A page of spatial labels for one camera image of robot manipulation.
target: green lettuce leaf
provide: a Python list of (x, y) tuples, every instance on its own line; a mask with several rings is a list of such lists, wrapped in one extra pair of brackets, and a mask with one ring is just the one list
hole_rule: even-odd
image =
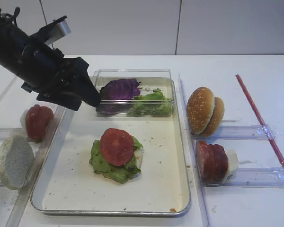
[(162, 104), (144, 104), (143, 101), (170, 101), (171, 99), (166, 98), (159, 88), (155, 89), (153, 93), (142, 96), (135, 96), (134, 100), (137, 102), (134, 103), (133, 108), (127, 114), (128, 116), (168, 116), (171, 113), (171, 103), (166, 102)]

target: purple cabbage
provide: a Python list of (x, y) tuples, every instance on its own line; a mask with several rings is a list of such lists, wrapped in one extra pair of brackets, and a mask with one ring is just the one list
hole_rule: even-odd
[[(100, 89), (101, 100), (133, 100), (140, 95), (140, 82), (136, 79), (112, 80)], [(100, 104), (96, 111), (101, 114), (116, 114), (131, 108), (131, 104)]]
[(100, 97), (102, 100), (133, 100), (141, 92), (139, 84), (136, 79), (112, 80), (100, 89)]

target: red straw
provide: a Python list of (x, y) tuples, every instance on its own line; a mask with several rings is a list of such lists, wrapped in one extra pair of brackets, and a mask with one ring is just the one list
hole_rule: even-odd
[[(239, 82), (239, 84), (240, 84), (240, 86), (241, 86), (241, 88), (242, 88), (242, 90), (243, 90), (243, 92), (244, 92), (244, 94), (245, 94), (247, 100), (249, 101), (249, 104), (251, 105), (251, 108), (253, 109), (253, 111), (254, 111), (254, 113), (255, 113), (255, 115), (256, 115), (258, 121), (260, 122), (260, 124), (261, 124), (262, 126), (266, 126), (266, 124), (265, 124), (263, 118), (261, 117), (261, 114), (260, 114), (259, 110), (257, 109), (255, 103), (252, 101), (251, 96), (250, 96), (249, 92), (247, 91), (247, 89), (246, 89), (246, 87), (245, 87), (245, 85), (244, 85), (244, 83), (243, 83), (243, 81), (242, 81), (240, 75), (237, 74), (237, 75), (236, 75), (236, 78), (237, 78), (237, 80), (238, 80), (238, 82)], [(283, 155), (282, 155), (280, 149), (278, 148), (278, 146), (277, 146), (275, 140), (269, 137), (268, 132), (265, 132), (265, 133), (266, 133), (266, 135), (267, 135), (268, 141), (270, 142), (270, 145), (271, 145), (272, 148), (274, 149), (275, 154), (276, 154), (276, 156), (277, 156), (278, 159), (279, 159), (280, 164), (284, 167), (284, 157), (283, 157)]]

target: sesame seed bun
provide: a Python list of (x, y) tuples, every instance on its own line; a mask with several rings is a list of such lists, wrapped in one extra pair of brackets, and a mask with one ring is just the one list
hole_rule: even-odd
[(190, 96), (187, 103), (187, 117), (193, 134), (200, 134), (207, 127), (214, 110), (213, 92), (199, 87)]
[(200, 133), (203, 137), (209, 137), (218, 129), (219, 125), (224, 116), (224, 102), (222, 99), (215, 97), (214, 98), (214, 110), (213, 115), (206, 127), (206, 129)]

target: black robotic arm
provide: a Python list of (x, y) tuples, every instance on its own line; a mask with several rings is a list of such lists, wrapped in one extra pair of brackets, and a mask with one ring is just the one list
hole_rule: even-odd
[(1, 14), (0, 65), (24, 80), (22, 88), (37, 92), (37, 100), (77, 111), (81, 102), (97, 107), (100, 95), (89, 79), (89, 65), (81, 58), (64, 58), (59, 49), (48, 45), (67, 33), (66, 16), (28, 36), (18, 28), (13, 15)]

